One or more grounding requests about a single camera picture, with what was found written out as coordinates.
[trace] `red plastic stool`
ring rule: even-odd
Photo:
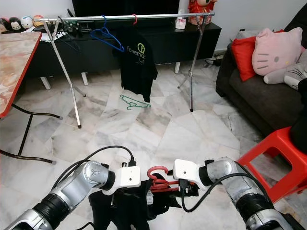
[[[301,193],[307,188],[307,155],[299,151],[291,142],[288,128],[279,129],[268,135],[262,142],[239,159],[239,163],[246,165],[267,191],[272,202],[276,202],[292,193]],[[281,154],[292,166],[292,170],[271,187],[251,161],[266,153],[272,157]]]

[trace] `red table edge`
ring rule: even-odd
[[[36,52],[36,49],[37,49],[37,47],[38,47],[38,44],[39,44],[39,42],[40,42],[40,38],[41,38],[41,37],[42,37],[42,33],[40,33],[39,38],[38,38],[38,40],[37,40],[37,42],[36,42],[36,44],[35,44],[35,46],[34,46],[34,48],[33,48],[33,51],[32,51],[32,53],[31,53],[31,55],[30,55],[30,57],[29,57],[29,59],[28,59],[28,61],[27,61],[27,64],[25,65],[24,70],[23,70],[23,72],[21,73],[21,76],[20,76],[20,78],[19,78],[19,81],[17,82],[17,85],[16,85],[16,87],[15,87],[15,89],[14,89],[14,91],[13,91],[13,94],[12,94],[12,96],[11,96],[11,98],[10,98],[10,100],[9,100],[9,102],[8,102],[8,104],[7,104],[7,106],[6,106],[6,108],[5,108],[4,111],[0,114],[0,117],[5,117],[6,114],[10,111],[11,105],[12,105],[12,103],[13,103],[13,101],[14,101],[14,99],[15,99],[15,96],[16,96],[18,90],[19,90],[19,87],[20,87],[20,85],[21,85],[21,82],[22,82],[23,79],[24,79],[25,73],[27,72],[27,69],[28,69],[28,67],[29,67],[29,65],[30,65],[30,63],[31,63],[32,58],[33,58],[33,55],[34,55],[34,53]]]

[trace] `pink plush toy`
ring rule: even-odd
[[[266,75],[295,64],[302,52],[302,28],[274,33],[266,28],[256,37],[252,64],[255,72]]]

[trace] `metal clothes rack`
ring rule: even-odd
[[[200,17],[203,17],[203,21],[202,24],[200,24]],[[200,32],[200,36],[196,45],[196,50],[195,50],[195,54],[194,54],[194,58],[193,58],[193,62],[192,65],[188,71],[188,76],[186,76],[184,78],[184,80],[178,85],[178,88],[180,88],[185,82],[186,80],[189,78],[189,85],[190,85],[190,111],[193,112],[193,70],[194,70],[194,66],[195,66],[195,62],[197,59],[197,55],[201,46],[201,40],[202,40],[202,36],[203,36],[203,32],[205,29],[205,21],[207,19],[208,16],[214,16],[214,12],[212,13],[181,13],[181,14],[148,14],[148,15],[120,15],[120,16],[106,16],[106,20],[122,20],[122,19],[154,19],[154,18],[177,18],[177,17],[183,17],[183,18],[187,18],[187,17],[195,17],[197,24],[198,24],[198,30]],[[69,21],[101,21],[104,20],[104,17],[102,16],[95,16],[95,17],[67,17],[64,18],[65,21],[69,22]],[[58,31],[58,26],[59,23],[61,22],[60,18],[41,18],[41,19],[34,19],[35,22],[42,22],[44,24],[45,30],[50,38],[51,41],[51,45],[54,49],[54,52],[56,53],[56,56],[59,60],[59,63],[63,69],[63,72],[65,74],[65,77],[70,85],[70,90],[72,93],[72,99],[73,99],[73,104],[74,104],[74,110],[75,110],[75,114],[76,114],[76,119],[77,119],[77,124],[78,124],[78,128],[81,128],[81,123],[80,123],[80,118],[79,118],[79,113],[78,113],[78,108],[77,108],[77,102],[76,102],[76,96],[75,96],[75,92],[74,90],[76,90],[78,93],[80,93],[83,97],[86,96],[86,94],[84,92],[82,92],[78,87],[75,87],[73,82],[71,81],[68,72],[66,71],[65,65],[62,61],[62,58],[59,54],[59,51],[57,49],[57,46],[54,42],[55,38],[56,38],[56,34]],[[53,34],[51,34],[49,27],[48,27],[48,23],[55,23],[55,28],[53,31]]]

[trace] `marble tabletop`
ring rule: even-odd
[[[0,117],[10,110],[41,32],[0,34]]]

